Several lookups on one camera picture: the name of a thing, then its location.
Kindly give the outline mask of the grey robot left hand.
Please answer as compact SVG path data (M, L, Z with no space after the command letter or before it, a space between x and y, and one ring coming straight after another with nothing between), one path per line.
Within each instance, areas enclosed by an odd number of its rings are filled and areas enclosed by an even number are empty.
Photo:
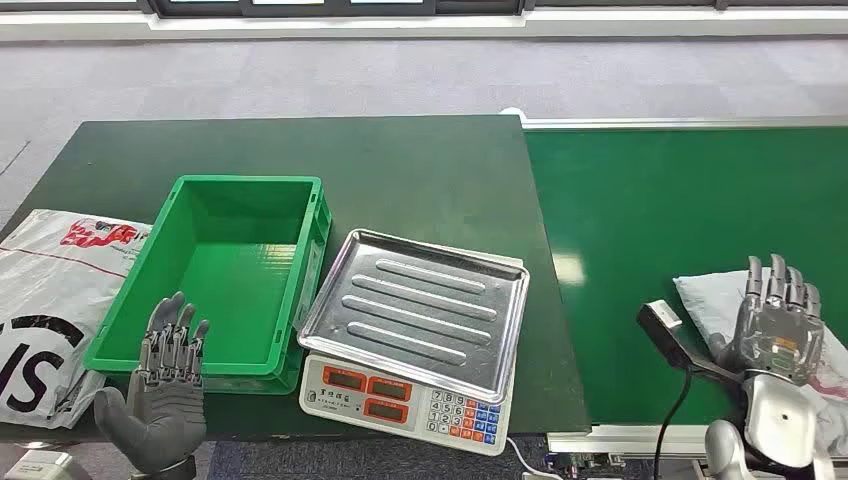
M101 433L135 468L133 479L194 479L195 451L204 442L206 419L202 363L208 322L190 323L195 307L181 292L153 309L128 390L95 393L93 411Z

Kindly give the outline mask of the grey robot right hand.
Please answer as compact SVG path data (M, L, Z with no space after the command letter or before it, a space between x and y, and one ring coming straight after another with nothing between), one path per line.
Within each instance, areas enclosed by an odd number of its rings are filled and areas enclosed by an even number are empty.
M728 340L709 337L719 366L732 371L768 372L803 386L818 368L824 343L819 289L778 254L769 275L757 256L748 258L747 279L736 323Z

